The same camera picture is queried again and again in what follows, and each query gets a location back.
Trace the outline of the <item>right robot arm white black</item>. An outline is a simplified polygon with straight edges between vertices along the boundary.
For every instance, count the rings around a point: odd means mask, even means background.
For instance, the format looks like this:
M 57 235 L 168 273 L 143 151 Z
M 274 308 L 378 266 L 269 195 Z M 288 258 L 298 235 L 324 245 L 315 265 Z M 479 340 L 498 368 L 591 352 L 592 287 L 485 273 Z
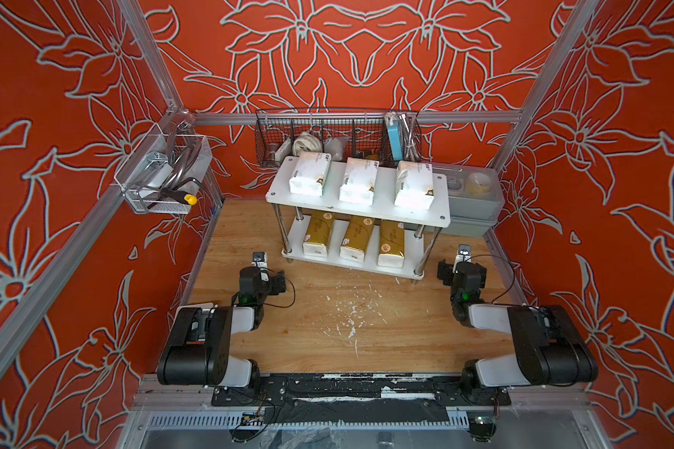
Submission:
M 465 389 L 590 383 L 598 365 L 564 307 L 488 303 L 481 297 L 487 269 L 469 260 L 438 264 L 437 278 L 450 288 L 456 320 L 465 327 L 511 336 L 512 355 L 470 360 L 462 370 Z

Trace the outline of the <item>white tissue pack front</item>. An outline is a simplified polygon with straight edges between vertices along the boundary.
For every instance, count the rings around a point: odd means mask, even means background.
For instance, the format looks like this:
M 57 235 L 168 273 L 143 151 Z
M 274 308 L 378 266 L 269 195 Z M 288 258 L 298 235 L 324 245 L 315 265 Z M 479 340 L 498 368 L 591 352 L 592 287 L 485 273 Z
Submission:
M 301 153 L 289 178 L 290 193 L 302 196 L 322 196 L 331 167 L 331 159 L 333 158 L 329 153 Z

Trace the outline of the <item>gold tissue pack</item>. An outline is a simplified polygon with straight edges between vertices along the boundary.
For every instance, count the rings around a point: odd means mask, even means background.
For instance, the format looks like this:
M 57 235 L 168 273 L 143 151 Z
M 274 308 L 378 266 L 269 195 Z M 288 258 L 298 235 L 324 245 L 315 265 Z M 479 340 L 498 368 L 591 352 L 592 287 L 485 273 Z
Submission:
M 315 211 L 310 218 L 303 238 L 303 253 L 306 256 L 327 257 L 335 217 L 327 211 Z
M 340 258 L 363 263 L 374 229 L 374 219 L 352 216 L 340 246 Z
M 406 234 L 401 222 L 382 220 L 379 226 L 377 265 L 402 269 L 406 261 Z

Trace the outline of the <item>white tissue pack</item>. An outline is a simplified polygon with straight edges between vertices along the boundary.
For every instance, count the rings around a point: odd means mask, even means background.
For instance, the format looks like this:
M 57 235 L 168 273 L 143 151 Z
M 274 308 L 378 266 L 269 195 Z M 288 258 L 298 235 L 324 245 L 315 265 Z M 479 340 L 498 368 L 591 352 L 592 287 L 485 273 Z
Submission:
M 331 167 L 331 159 L 333 158 L 329 153 L 301 153 L 289 178 L 290 193 L 302 196 L 322 196 Z
M 349 157 L 339 189 L 339 200 L 371 206 L 374 202 L 379 163 L 376 160 Z
M 426 211 L 434 202 L 432 165 L 401 161 L 396 168 L 394 205 Z

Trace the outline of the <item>white tissue pack back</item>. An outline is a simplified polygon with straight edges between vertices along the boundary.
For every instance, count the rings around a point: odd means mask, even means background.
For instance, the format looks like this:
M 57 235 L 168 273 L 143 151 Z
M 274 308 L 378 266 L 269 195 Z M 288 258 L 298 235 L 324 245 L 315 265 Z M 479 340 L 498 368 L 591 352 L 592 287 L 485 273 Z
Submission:
M 434 202 L 432 165 L 401 161 L 396 168 L 394 205 L 426 211 Z

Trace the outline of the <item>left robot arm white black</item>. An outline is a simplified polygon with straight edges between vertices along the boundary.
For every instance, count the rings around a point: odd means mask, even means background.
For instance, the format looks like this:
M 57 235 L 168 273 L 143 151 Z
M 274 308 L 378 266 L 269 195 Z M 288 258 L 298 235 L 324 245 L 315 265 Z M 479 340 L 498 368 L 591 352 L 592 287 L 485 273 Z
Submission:
M 161 385 L 202 385 L 255 389 L 258 363 L 230 355 L 231 337 L 259 328 L 267 298 L 286 292 L 283 271 L 246 267 L 230 305 L 212 303 L 181 307 L 159 357 Z

